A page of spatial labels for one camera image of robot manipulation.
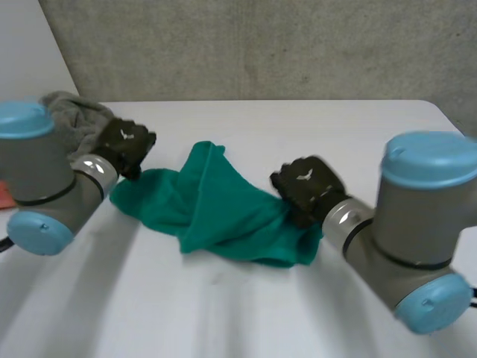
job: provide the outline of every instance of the white logo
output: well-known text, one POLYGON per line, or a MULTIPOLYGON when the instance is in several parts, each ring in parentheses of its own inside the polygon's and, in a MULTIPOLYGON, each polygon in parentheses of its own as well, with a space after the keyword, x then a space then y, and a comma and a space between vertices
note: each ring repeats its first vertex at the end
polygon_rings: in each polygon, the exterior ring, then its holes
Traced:
POLYGON ((310 169, 307 175, 298 175, 297 180, 310 180, 312 178, 313 168, 310 169))
POLYGON ((121 129, 121 135, 122 135, 123 139, 133 139, 134 138, 134 134, 126 134, 125 132, 122 131, 122 129, 121 129))

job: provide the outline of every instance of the white wall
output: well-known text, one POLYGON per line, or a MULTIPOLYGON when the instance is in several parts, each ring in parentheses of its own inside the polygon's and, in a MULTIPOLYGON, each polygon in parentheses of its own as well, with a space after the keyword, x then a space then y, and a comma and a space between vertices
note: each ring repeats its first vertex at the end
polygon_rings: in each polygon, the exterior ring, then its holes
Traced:
POLYGON ((0 101, 77 93, 37 0, 0 1, 0 101))

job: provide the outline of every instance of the black cable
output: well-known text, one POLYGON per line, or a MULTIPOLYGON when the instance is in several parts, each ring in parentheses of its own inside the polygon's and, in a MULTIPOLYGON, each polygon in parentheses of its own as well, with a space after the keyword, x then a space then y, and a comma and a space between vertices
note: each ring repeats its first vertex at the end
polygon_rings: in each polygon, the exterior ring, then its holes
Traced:
POLYGON ((15 242, 10 240, 10 237, 7 236, 3 240, 0 240, 0 252, 8 250, 14 245, 15 245, 15 242))
MULTIPOLYGON (((474 298, 477 299, 477 288, 474 287, 474 288, 473 288, 473 291, 474 291, 474 298)), ((470 303, 470 306, 471 306, 472 308, 477 308, 477 303, 476 303, 476 302, 471 302, 471 303, 470 303)))

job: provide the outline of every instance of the concrete wall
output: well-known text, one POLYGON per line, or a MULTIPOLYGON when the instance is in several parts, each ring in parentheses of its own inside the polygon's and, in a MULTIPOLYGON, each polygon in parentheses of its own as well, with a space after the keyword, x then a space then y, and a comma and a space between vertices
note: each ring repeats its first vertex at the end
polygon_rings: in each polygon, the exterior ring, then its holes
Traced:
POLYGON ((474 0, 40 0, 101 101, 418 98, 477 134, 474 0))

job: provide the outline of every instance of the red object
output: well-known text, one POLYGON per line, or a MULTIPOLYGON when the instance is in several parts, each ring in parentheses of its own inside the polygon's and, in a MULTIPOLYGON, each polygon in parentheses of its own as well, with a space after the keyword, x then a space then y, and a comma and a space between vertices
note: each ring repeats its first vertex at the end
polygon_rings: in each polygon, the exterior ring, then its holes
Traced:
POLYGON ((7 207, 14 207, 15 201, 13 201, 10 193, 8 192, 5 182, 0 181, 0 209, 7 207))

